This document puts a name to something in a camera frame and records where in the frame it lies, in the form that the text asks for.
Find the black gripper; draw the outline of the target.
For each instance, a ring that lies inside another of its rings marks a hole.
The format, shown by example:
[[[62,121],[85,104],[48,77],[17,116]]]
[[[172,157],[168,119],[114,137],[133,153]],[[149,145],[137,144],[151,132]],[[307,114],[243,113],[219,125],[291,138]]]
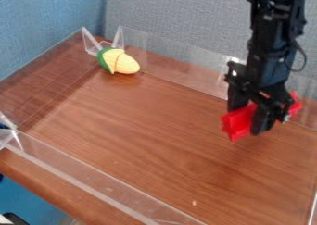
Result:
[[[250,132],[254,136],[270,130],[275,121],[286,122],[288,109],[294,104],[284,83],[279,82],[268,86],[259,86],[246,70],[246,66],[233,61],[227,61],[227,111],[247,106],[252,101],[258,106],[251,118]]]

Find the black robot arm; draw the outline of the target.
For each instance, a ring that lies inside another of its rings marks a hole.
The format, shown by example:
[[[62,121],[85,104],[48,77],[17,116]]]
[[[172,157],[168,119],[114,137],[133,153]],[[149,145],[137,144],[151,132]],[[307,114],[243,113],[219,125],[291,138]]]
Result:
[[[306,0],[246,1],[251,38],[246,63],[227,63],[227,111],[232,113],[248,103],[255,104],[248,131],[258,135],[291,116],[294,99],[284,83],[295,72],[294,58],[304,53],[296,37],[303,34],[306,25]]]

